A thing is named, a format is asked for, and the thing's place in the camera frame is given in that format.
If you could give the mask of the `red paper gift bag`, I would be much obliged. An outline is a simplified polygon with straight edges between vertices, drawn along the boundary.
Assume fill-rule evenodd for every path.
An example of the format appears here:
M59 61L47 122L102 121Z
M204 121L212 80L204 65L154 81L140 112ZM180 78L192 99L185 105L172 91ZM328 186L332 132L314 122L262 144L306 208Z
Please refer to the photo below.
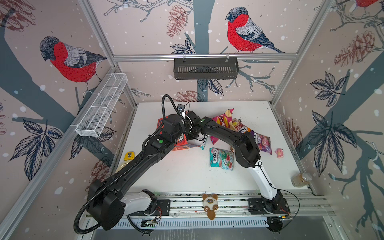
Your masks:
M186 150L190 148L200 147L202 150L205 148L207 138L203 141L198 140L187 140L187 130L190 129L190 126L186 124L186 122L183 119L183 122L186 124L186 130L184 133L179 137L177 141L167 141L162 137L162 128L163 128L163 120L164 118L158 119L157 123L157 130L158 132L155 134L156 139L153 142L153 146L156 148L163 149L165 147L172 147L172 151L179 151L179 150Z

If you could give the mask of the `pink Lay's chips bag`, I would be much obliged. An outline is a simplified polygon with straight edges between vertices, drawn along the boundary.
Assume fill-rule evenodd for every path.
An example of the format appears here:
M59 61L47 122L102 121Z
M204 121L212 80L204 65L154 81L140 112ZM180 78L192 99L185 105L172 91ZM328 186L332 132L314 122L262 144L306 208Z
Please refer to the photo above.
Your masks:
M234 109L228 109L223 114L213 117L212 120L223 127L234 130L232 118L233 111Z

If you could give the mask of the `purple Fox's candy bag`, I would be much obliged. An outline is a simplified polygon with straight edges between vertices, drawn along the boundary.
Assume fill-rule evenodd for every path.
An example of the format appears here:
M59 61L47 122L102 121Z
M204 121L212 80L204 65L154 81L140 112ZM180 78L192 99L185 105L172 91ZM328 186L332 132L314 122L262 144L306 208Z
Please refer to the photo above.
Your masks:
M272 155L271 138L254 132L254 139L262 152Z

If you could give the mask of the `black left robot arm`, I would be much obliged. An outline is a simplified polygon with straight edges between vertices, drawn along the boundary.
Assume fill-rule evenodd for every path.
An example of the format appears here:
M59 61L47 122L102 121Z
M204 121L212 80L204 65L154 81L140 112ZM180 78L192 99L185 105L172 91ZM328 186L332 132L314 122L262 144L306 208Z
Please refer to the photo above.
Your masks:
M163 159L177 144L177 140L189 126L180 114L172 114L163 120L163 127L148 137L142 151L120 172L104 181L95 180L89 186L85 205L82 207L98 223L85 230L74 224L76 233L87 234L99 227L110 230L125 214L127 204L123 197L129 188L154 164Z

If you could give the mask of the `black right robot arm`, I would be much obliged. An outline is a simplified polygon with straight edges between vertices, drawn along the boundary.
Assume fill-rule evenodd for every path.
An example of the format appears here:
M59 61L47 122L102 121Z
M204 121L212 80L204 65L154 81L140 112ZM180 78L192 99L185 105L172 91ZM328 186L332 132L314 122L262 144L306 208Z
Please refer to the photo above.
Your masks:
M199 134L215 137L235 150L237 163L249 169L260 189L264 204L263 212L276 213L285 205L281 191L275 188L265 173L259 147L251 133L230 130L208 117L199 118L193 111L186 114L186 121L190 127L187 137L197 137Z

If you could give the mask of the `green snack packet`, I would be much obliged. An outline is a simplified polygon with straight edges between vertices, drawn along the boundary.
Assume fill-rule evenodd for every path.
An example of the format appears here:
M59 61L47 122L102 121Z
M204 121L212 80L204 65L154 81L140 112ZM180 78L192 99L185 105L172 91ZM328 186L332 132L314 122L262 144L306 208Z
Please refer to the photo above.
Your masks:
M235 155L231 151L210 148L210 167L232 171Z

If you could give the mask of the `yellow tape measure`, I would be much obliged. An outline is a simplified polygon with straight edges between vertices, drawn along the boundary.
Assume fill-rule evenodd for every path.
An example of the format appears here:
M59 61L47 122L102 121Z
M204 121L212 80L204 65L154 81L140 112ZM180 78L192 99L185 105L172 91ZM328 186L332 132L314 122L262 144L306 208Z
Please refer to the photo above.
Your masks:
M135 153L134 152L128 152L125 154L124 161L129 162L135 158Z

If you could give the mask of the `plush cat toy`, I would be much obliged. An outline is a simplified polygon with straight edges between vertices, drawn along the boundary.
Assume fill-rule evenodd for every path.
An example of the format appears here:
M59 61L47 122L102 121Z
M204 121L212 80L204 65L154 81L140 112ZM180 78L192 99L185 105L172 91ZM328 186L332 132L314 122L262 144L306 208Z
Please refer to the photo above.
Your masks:
M207 213L207 217L213 221L216 218L216 210L218 210L218 195L217 194L203 194L203 208Z

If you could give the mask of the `white mesh tray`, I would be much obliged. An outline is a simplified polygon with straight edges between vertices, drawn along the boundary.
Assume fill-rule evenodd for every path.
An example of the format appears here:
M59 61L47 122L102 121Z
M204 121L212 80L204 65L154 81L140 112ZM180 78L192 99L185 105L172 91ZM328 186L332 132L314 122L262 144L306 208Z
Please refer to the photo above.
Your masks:
M95 100L76 127L76 132L81 137L101 136L128 81L126 74L123 73L112 73L106 77L102 89L96 94Z

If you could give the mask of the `small pink toy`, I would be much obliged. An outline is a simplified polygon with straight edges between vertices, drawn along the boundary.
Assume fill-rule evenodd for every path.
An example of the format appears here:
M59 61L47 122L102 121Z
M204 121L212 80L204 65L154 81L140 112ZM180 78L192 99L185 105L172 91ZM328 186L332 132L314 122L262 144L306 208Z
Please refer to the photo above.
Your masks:
M275 150L275 153L276 153L278 159L281 159L281 158L284 157L284 150L281 149L281 148L277 148L277 149Z

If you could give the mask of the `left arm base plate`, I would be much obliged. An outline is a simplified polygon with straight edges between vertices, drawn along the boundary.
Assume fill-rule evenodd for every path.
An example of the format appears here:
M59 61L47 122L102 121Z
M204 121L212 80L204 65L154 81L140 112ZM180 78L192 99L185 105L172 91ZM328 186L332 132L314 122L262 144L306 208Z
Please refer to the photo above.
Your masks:
M157 200L155 204L151 204L149 208L140 213L141 216L169 216L170 215L170 200Z

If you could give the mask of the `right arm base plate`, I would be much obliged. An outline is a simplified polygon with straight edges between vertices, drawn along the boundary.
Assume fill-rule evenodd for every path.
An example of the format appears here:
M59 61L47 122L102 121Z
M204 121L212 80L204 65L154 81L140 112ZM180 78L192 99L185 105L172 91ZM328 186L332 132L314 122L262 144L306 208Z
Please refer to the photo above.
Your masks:
M291 214L287 200L282 198L280 203L276 204L274 201L266 200L263 198L248 199L249 209L251 215L289 215Z

